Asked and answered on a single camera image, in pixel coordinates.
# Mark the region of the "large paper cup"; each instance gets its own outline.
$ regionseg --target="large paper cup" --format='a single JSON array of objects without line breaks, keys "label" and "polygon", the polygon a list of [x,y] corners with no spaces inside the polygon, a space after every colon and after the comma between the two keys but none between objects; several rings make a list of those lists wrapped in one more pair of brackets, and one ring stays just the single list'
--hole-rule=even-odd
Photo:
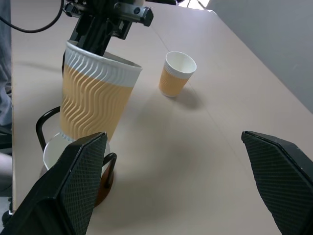
[{"label": "large paper cup", "polygon": [[196,69],[196,62],[190,56],[178,51],[167,53],[158,86],[162,94],[177,96]]},{"label": "large paper cup", "polygon": [[68,41],[65,52],[62,136],[77,140],[116,129],[142,68],[110,53],[99,56]]}]

